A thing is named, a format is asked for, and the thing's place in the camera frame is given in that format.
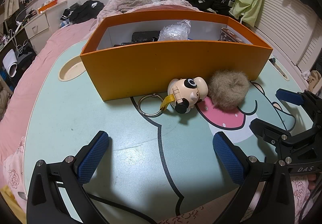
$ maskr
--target cardboard box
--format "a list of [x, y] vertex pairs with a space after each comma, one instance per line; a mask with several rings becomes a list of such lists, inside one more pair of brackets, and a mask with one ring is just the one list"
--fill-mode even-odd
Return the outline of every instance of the cardboard box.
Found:
[[[133, 32], [158, 31], [191, 20], [193, 40], [157, 41], [113, 47], [130, 41]], [[218, 41], [221, 28], [246, 43]], [[80, 55], [103, 101], [166, 92], [174, 78], [206, 81], [216, 70], [244, 72], [256, 80], [272, 48], [239, 22], [223, 15], [180, 10], [138, 11], [105, 18]]]

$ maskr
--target white wardrobe door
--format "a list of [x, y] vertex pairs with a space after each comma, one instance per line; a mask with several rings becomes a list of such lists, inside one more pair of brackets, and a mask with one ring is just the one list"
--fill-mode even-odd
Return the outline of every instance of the white wardrobe door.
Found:
[[310, 43], [317, 16], [299, 0], [263, 0], [255, 26], [296, 65]]
[[306, 71], [310, 70], [314, 65], [316, 59], [318, 58], [322, 48], [322, 20], [318, 19], [317, 25], [313, 31], [312, 38], [304, 55], [298, 63], [300, 70]]

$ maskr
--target keychain figure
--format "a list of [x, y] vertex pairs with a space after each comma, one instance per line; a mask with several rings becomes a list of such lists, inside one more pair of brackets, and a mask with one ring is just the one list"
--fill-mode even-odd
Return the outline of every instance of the keychain figure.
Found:
[[177, 113], [188, 113], [199, 100], [208, 94], [208, 86], [201, 77], [194, 79], [173, 79], [168, 86], [168, 96], [163, 100], [160, 110], [166, 110], [169, 103]]

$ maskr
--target metal key ring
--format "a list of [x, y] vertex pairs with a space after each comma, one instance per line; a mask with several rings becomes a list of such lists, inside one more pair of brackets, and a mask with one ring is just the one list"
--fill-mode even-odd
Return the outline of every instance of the metal key ring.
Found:
[[139, 113], [143, 116], [146, 116], [146, 117], [158, 117], [159, 115], [161, 115], [163, 113], [163, 110], [159, 110], [157, 113], [154, 113], [154, 114], [148, 114], [148, 113], [145, 113], [144, 111], [141, 110], [141, 102], [146, 99], [146, 98], [149, 98], [149, 97], [159, 97], [159, 99], [161, 100], [161, 102], [163, 102], [163, 98], [156, 94], [156, 93], [153, 93], [153, 94], [149, 94], [149, 95], [146, 95], [146, 96], [143, 96], [139, 102], [137, 103], [137, 110], [139, 111]]

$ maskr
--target fluffy pompom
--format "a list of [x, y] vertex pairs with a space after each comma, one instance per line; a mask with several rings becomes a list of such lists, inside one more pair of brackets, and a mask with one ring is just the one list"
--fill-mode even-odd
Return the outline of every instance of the fluffy pompom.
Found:
[[208, 84], [208, 95], [215, 107], [229, 111], [241, 104], [249, 86], [248, 78], [242, 72], [217, 71]]

